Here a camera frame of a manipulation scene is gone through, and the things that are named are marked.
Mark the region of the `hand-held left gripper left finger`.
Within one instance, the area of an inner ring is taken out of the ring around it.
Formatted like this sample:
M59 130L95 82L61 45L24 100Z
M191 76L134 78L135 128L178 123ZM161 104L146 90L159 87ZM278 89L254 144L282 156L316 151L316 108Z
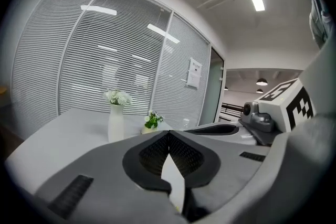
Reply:
M183 223L161 178L167 131L96 147L35 193L52 223Z

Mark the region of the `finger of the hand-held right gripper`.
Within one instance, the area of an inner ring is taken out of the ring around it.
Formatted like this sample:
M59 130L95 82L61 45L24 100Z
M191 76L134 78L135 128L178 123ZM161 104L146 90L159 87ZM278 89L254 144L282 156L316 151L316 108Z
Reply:
M232 135L221 136L220 139L222 141L230 142L230 143L238 143L238 144L244 144L244 145L257 145L256 139L244 127L239 127L237 133L232 134Z
M188 133L205 136L230 136L238 133L239 127L231 124L212 125L199 129L185 130Z

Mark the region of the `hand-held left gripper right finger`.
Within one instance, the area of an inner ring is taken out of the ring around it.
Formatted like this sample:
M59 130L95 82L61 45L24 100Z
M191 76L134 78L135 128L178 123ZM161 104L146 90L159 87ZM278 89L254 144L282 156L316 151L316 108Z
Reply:
M197 221L228 203L251 180L269 148L169 132L169 153L185 182L182 215Z

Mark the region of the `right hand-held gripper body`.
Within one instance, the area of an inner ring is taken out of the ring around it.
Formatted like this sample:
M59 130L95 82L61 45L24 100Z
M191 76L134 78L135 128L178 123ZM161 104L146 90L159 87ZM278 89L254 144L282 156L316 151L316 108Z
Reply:
M280 83L252 102L246 102L239 122L260 145L271 145L281 133L314 117L314 105L299 79Z

